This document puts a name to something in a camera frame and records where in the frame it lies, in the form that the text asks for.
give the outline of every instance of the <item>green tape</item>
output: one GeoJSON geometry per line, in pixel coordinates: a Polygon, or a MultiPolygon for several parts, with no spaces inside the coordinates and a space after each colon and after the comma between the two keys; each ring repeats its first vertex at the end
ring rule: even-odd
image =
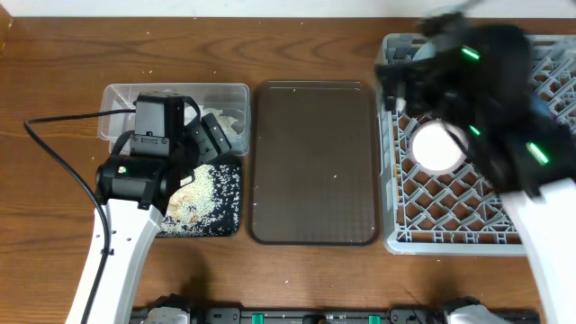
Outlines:
{"type": "Polygon", "coordinates": [[[380,324],[380,316],[370,315],[368,316],[368,324],[380,324]]]}
{"type": "Polygon", "coordinates": [[[264,324],[264,314],[252,314],[252,324],[264,324]]]}

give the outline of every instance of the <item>gray plastic crate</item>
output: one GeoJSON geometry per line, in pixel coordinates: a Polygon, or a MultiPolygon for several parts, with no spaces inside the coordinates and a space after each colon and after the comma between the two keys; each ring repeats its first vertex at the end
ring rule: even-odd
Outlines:
{"type": "MultiPolygon", "coordinates": [[[[530,37],[535,43],[530,80],[535,93],[576,134],[576,50],[573,41],[565,41],[573,36],[530,37]]],[[[417,34],[390,34],[376,63],[410,61],[424,43],[417,34]]],[[[413,131],[431,119],[386,112],[378,83],[376,89],[386,248],[393,254],[524,256],[514,225],[482,175],[468,161],[449,175],[422,171],[408,158],[408,143],[413,131]]]]}

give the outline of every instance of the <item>clear plastic container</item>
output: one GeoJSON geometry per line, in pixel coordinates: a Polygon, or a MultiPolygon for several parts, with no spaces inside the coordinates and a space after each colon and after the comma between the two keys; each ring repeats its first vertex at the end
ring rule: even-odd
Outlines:
{"type": "MultiPolygon", "coordinates": [[[[227,133],[232,145],[231,153],[245,156],[250,143],[250,92],[244,84],[115,84],[104,89],[101,112],[134,109],[132,104],[140,92],[167,91],[190,95],[206,113],[219,114],[216,118],[227,121],[232,128],[227,133]]],[[[134,130],[135,113],[118,113],[100,117],[98,137],[110,141],[109,150],[125,131],[134,130]]],[[[130,151],[130,143],[123,149],[130,151]]]]}

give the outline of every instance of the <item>green light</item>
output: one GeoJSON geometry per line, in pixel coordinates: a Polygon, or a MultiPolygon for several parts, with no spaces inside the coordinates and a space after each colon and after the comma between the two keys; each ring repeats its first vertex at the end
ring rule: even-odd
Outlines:
{"type": "Polygon", "coordinates": [[[540,163],[541,166],[548,163],[548,161],[549,161],[548,157],[546,157],[544,152],[542,152],[542,150],[540,150],[540,148],[538,148],[538,146],[536,144],[534,144],[532,142],[528,142],[528,143],[526,143],[526,147],[528,148],[528,151],[530,151],[530,153],[532,153],[534,158],[536,158],[538,163],[540,163]]]}
{"type": "Polygon", "coordinates": [[[472,132],[472,134],[474,134],[474,136],[480,136],[481,133],[477,128],[475,128],[472,125],[468,125],[468,127],[470,127],[470,131],[472,132]]]}
{"type": "Polygon", "coordinates": [[[475,51],[474,49],[471,49],[469,47],[466,47],[466,46],[462,47],[462,53],[470,59],[475,59],[475,60],[480,59],[480,54],[478,54],[477,51],[475,51]]]}

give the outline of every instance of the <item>white round object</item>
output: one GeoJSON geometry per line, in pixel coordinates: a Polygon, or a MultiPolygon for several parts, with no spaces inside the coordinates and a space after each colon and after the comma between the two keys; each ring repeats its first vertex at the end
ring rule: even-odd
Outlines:
{"type": "Polygon", "coordinates": [[[467,148],[464,132],[441,121],[429,121],[420,126],[409,142],[410,158],[433,176],[445,175],[456,170],[466,159],[466,155],[448,135],[451,131],[467,148]]]}

